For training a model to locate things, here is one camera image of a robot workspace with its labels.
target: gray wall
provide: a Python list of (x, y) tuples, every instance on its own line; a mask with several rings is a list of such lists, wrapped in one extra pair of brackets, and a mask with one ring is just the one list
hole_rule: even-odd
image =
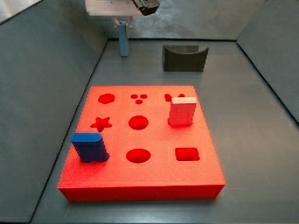
[[(264, 0), (161, 0), (154, 15), (136, 16), (129, 37), (236, 40)], [(110, 17), (93, 17), (105, 34), (117, 37)]]
[(44, 0), (0, 26), (0, 222), (26, 222), (106, 38), (81, 0)]
[(297, 22), (297, 0), (267, 0), (237, 43), (299, 122)]

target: small round hole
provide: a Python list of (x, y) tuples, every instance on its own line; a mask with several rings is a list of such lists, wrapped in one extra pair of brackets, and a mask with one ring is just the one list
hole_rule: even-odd
[(150, 157), (150, 153), (148, 150), (144, 149), (133, 149), (125, 154), (125, 158), (129, 162), (141, 164), (145, 162)]
[(142, 101), (141, 100), (136, 100), (134, 104), (142, 104)]
[(146, 98), (146, 94), (141, 94), (140, 97), (141, 97), (141, 99), (145, 99)]
[(142, 130), (148, 125), (148, 120), (144, 116), (136, 115), (129, 119), (128, 125), (133, 130)]
[(130, 98), (132, 99), (136, 99), (137, 98), (137, 95), (136, 94), (130, 94)]

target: dark gray holder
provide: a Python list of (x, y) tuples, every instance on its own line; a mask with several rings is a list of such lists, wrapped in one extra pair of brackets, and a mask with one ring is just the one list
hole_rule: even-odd
[(203, 72), (209, 48), (199, 52), (197, 45), (164, 45), (163, 70), (165, 72)]

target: shape sorter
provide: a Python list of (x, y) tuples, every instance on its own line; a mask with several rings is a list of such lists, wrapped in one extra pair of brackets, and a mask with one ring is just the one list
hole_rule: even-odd
[[(196, 103), (191, 125), (169, 125), (173, 97)], [(76, 132), (100, 133), (109, 158), (81, 163), (69, 147), (58, 182), (68, 201), (217, 197), (225, 179), (192, 86), (92, 87)]]

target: square hole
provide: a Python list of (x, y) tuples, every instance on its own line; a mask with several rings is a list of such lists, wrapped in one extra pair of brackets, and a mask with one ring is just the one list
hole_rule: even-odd
[(199, 161), (199, 151), (196, 148), (175, 148), (175, 156), (177, 161)]

